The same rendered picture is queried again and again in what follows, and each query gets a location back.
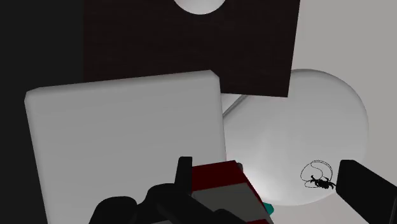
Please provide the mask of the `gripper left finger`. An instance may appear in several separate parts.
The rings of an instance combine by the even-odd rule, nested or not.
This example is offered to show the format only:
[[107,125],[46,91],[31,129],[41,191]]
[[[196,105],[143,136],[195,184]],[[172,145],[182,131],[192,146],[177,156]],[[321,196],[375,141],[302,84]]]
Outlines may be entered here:
[[140,204],[132,197],[102,200],[88,224],[216,224],[216,214],[191,196],[192,157],[179,157],[173,183],[152,186]]

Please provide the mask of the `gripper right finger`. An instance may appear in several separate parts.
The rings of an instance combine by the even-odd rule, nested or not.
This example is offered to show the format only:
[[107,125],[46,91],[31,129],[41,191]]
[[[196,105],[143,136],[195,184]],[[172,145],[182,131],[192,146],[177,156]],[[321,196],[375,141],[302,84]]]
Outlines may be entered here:
[[336,193],[369,224],[397,224],[397,186],[355,160],[341,160]]

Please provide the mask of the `red and grey box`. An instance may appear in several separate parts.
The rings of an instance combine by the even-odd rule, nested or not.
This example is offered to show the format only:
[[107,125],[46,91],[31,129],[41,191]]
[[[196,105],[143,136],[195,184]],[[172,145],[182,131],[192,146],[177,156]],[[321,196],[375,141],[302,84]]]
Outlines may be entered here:
[[247,224],[274,224],[258,193],[234,160],[194,166],[192,197],[213,211],[226,209]]

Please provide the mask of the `white toilet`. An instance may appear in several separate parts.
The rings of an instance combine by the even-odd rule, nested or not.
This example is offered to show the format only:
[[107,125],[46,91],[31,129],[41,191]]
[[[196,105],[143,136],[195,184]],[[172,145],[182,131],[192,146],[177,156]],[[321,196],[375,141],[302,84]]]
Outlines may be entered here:
[[174,180],[178,158],[240,162],[265,202],[295,206],[330,190],[340,161],[362,160],[368,116],[330,74],[297,69],[289,95],[247,96],[223,110],[212,71],[43,87],[25,97],[48,224],[88,224],[111,196],[143,201]]

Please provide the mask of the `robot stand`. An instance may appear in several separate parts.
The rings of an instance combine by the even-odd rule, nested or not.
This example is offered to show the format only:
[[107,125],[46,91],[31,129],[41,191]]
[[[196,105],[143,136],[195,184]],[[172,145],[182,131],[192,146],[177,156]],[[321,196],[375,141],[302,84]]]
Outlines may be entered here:
[[300,0],[84,0],[83,75],[104,81],[210,70],[224,94],[286,97]]

